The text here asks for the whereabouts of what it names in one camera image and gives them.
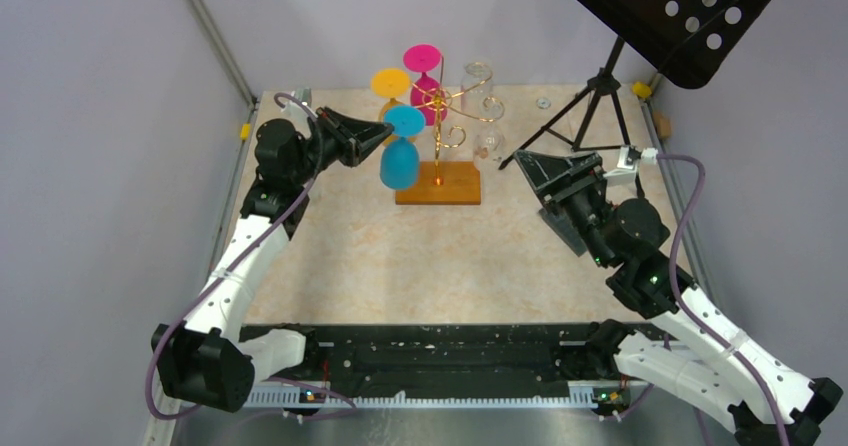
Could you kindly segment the yellow wine glass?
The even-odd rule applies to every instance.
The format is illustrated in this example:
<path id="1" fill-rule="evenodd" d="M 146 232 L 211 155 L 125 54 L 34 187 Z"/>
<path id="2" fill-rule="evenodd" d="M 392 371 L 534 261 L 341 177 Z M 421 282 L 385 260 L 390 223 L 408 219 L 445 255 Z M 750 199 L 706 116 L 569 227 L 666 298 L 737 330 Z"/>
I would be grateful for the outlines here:
<path id="1" fill-rule="evenodd" d="M 399 97 L 411 88 L 408 73 L 399 68 L 385 68 L 374 74 L 370 81 L 371 91 L 385 100 L 377 119 L 382 122 L 385 114 L 396 106 L 401 106 Z"/>

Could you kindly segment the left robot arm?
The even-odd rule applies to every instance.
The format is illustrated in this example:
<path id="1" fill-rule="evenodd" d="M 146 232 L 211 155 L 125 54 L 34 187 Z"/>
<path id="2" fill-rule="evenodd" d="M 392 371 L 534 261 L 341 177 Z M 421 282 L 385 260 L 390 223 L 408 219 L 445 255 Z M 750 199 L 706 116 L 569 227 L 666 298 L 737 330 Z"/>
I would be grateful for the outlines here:
<path id="1" fill-rule="evenodd" d="M 148 382 L 169 398 L 236 412 L 255 384 L 276 373 L 286 369 L 303 380 L 319 370 L 321 354 L 303 333 L 273 329 L 243 340 L 241 330 L 270 266 L 298 229 L 318 174 L 334 163 L 359 166 L 394 128 L 328 107 L 308 111 L 305 123 L 307 135 L 283 118 L 258 127 L 255 179 L 229 245 L 187 311 L 151 338 Z"/>

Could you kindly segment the blue wine glass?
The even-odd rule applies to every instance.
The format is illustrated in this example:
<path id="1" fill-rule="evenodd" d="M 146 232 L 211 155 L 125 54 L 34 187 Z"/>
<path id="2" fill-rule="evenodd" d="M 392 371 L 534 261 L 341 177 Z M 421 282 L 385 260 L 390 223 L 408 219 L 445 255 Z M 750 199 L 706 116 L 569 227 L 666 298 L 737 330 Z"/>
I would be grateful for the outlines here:
<path id="1" fill-rule="evenodd" d="M 401 105 L 391 108 L 383 119 L 394 128 L 396 139 L 382 153 L 380 179 L 392 190 L 409 189 L 418 181 L 420 170 L 419 153 L 411 139 L 422 132 L 425 116 L 415 107 Z"/>

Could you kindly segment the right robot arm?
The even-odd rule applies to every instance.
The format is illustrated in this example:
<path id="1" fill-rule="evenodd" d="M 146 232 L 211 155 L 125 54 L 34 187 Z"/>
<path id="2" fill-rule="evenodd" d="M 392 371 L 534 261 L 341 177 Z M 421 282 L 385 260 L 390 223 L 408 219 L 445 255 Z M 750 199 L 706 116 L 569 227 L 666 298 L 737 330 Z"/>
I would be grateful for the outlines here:
<path id="1" fill-rule="evenodd" d="M 562 218 L 578 252 L 611 270 L 607 285 L 627 309 L 683 343 L 681 356 L 615 320 L 586 341 L 600 378 L 628 376 L 674 395 L 731 432 L 741 445 L 812 445 L 842 398 L 827 377 L 793 370 L 725 316 L 678 266 L 682 233 L 654 205 L 607 197 L 610 174 L 594 153 L 551 156 L 519 150 L 514 160 L 547 213 Z"/>

